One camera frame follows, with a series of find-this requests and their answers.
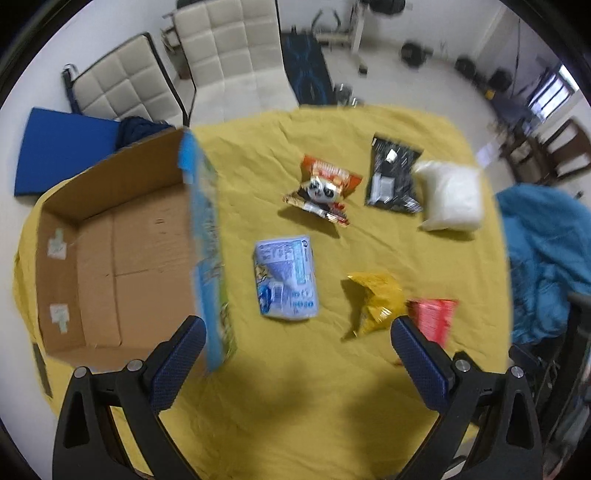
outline blue and white package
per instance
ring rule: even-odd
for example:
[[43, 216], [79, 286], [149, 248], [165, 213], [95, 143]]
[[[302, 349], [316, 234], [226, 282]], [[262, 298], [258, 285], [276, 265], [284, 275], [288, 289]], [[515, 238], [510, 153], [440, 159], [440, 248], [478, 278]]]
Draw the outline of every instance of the blue and white package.
[[257, 242], [254, 261], [261, 314], [284, 320], [306, 320], [318, 315], [309, 237]]

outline red snack bag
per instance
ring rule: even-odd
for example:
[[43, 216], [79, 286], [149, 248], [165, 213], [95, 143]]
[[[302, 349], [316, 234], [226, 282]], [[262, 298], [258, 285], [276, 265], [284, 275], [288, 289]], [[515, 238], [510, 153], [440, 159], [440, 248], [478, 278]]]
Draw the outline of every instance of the red snack bag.
[[457, 300], [417, 299], [408, 302], [408, 316], [425, 338], [445, 347]]
[[343, 226], [349, 224], [345, 204], [362, 177], [333, 164], [306, 155], [301, 163], [300, 188], [283, 197], [283, 201]]

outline brown wooden chair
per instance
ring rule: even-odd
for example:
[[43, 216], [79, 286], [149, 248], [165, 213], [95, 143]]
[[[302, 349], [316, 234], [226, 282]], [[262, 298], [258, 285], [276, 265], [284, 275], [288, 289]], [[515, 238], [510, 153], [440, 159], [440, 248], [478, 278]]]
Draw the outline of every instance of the brown wooden chair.
[[[554, 148], [554, 144], [568, 127], [574, 128], [574, 137]], [[563, 123], [545, 142], [521, 131], [516, 131], [513, 135], [514, 140], [501, 147], [501, 157], [509, 164], [517, 183], [554, 185], [591, 171], [591, 141], [585, 130], [573, 118]], [[515, 158], [516, 153], [524, 156]], [[586, 157], [586, 165], [560, 173], [560, 167], [581, 156]]]

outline cable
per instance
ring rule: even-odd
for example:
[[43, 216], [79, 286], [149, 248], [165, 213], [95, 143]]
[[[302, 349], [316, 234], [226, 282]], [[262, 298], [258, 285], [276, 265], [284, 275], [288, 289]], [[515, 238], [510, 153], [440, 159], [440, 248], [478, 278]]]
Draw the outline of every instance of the cable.
[[511, 98], [515, 94], [515, 84], [517, 83], [517, 70], [519, 70], [519, 54], [521, 52], [521, 19], [517, 22], [517, 56], [515, 57], [515, 74], [513, 75], [513, 88], [511, 89]]

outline silver bolt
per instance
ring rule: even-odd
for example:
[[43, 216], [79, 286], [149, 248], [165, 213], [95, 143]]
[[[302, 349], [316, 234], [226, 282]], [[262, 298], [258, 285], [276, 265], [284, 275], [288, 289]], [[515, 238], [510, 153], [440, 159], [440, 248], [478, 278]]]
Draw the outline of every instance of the silver bolt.
[[127, 364], [127, 370], [130, 372], [137, 372], [143, 365], [144, 363], [141, 360], [132, 360]]
[[458, 360], [456, 362], [456, 368], [460, 372], [467, 372], [468, 370], [470, 370], [470, 362], [468, 360]]
[[514, 377], [521, 378], [521, 377], [523, 377], [523, 369], [521, 367], [518, 367], [517, 365], [514, 367], [511, 367], [511, 374]]
[[74, 370], [74, 376], [76, 378], [82, 378], [86, 375], [86, 367], [78, 367]]

